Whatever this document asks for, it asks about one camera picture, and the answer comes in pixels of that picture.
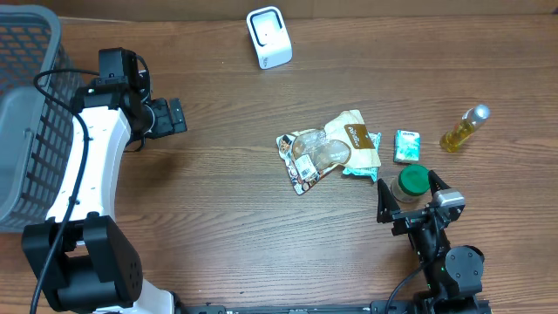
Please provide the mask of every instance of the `yellow liquid bottle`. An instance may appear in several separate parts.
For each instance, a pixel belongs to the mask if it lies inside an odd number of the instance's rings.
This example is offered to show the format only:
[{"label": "yellow liquid bottle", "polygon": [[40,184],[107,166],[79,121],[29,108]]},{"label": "yellow liquid bottle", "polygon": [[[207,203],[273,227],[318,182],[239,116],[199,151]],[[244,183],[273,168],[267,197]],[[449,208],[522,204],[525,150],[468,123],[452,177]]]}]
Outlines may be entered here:
[{"label": "yellow liquid bottle", "polygon": [[477,131],[490,117],[490,109],[485,105],[478,105],[469,109],[455,128],[444,134],[439,145],[450,153],[455,153],[461,145]]}]

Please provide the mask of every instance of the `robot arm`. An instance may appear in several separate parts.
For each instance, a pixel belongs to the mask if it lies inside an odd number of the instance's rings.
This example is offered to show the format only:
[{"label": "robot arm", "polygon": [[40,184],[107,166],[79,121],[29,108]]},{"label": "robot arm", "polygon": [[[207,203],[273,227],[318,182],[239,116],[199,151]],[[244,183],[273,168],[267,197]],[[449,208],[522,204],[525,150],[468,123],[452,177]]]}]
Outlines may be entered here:
[{"label": "robot arm", "polygon": [[465,197],[450,188],[433,171],[428,173],[432,201],[419,210],[402,212],[390,189],[378,180],[378,223],[393,223],[395,236],[407,234],[424,271],[428,291],[418,292],[412,302],[375,301],[377,313],[488,314],[488,301],[478,301],[480,278],[485,261],[473,246],[450,247],[445,228],[455,222],[465,208]]},{"label": "robot arm", "polygon": [[[84,177],[70,221],[83,220],[88,213],[109,215],[113,220],[114,195],[124,148],[132,141],[157,139],[185,132],[186,123],[178,99],[171,110],[164,99],[151,100],[149,71],[138,70],[138,59],[122,48],[99,51],[99,77],[76,91],[71,107],[88,127],[89,154]],[[83,130],[73,119],[73,142],[65,177],[46,219],[61,222],[68,195],[78,175],[83,152]]]},{"label": "robot arm", "polygon": [[[145,70],[139,71],[138,60]],[[46,222],[27,226],[22,246],[37,277],[51,249],[55,258],[42,286],[55,311],[77,313],[174,314],[174,296],[143,278],[141,260],[114,222],[119,165],[127,144],[187,130],[178,99],[151,100],[145,61],[122,48],[99,51],[99,77],[80,87],[71,100],[89,133],[89,150],[78,201],[60,247],[52,236],[68,209],[84,151],[83,129],[73,119],[73,142],[65,177]],[[88,256],[68,257],[77,245]]]},{"label": "robot arm", "polygon": [[[106,106],[85,109],[81,117],[89,127],[89,156],[79,189],[79,204],[75,205],[70,221],[83,220],[88,213],[108,215],[114,221],[114,194],[119,175],[120,160],[131,137],[131,128],[122,109]],[[79,162],[84,148],[83,132],[73,120],[73,142],[64,180],[46,219],[61,222],[68,208],[68,195],[78,176]]]}]

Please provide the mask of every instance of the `white charging dock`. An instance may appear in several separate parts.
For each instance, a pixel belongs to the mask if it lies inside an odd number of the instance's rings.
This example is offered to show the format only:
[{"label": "white charging dock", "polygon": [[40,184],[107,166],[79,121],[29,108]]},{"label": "white charging dock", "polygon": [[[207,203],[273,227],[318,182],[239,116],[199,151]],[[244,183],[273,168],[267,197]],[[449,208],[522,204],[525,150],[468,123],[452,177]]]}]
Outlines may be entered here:
[{"label": "white charging dock", "polygon": [[253,10],[246,17],[246,24],[262,69],[285,64],[293,58],[293,47],[279,9],[269,6]]}]

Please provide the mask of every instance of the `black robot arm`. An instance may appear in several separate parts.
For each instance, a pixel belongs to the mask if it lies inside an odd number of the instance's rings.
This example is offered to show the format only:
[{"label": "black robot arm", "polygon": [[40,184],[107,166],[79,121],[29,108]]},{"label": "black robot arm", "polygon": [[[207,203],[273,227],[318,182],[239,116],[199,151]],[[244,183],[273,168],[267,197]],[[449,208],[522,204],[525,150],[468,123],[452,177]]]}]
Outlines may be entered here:
[{"label": "black robot arm", "polygon": [[[378,180],[378,222],[393,222],[393,235],[407,234],[424,270],[428,291],[413,302],[390,304],[389,313],[490,313],[488,302],[479,302],[484,256],[472,246],[451,248],[444,229],[459,219],[465,208],[463,195],[445,184],[433,171],[428,174],[432,201],[419,210],[402,212],[388,186]],[[371,310],[387,313],[386,302],[373,302]]]},{"label": "black robot arm", "polygon": [[[140,62],[144,70],[139,70]],[[144,59],[123,48],[99,51],[99,77],[80,87],[71,99],[75,113],[86,108],[120,108],[132,129],[130,142],[186,132],[179,99],[151,99],[152,80]]]}]

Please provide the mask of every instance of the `green bottle cap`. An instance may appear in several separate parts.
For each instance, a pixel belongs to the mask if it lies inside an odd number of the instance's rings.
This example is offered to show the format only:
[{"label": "green bottle cap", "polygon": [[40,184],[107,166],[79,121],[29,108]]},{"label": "green bottle cap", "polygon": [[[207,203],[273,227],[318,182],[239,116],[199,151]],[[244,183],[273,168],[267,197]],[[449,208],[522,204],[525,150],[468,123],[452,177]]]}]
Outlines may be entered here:
[{"label": "green bottle cap", "polygon": [[428,169],[420,165],[409,165],[399,174],[398,183],[406,194],[421,196],[430,188]]}]

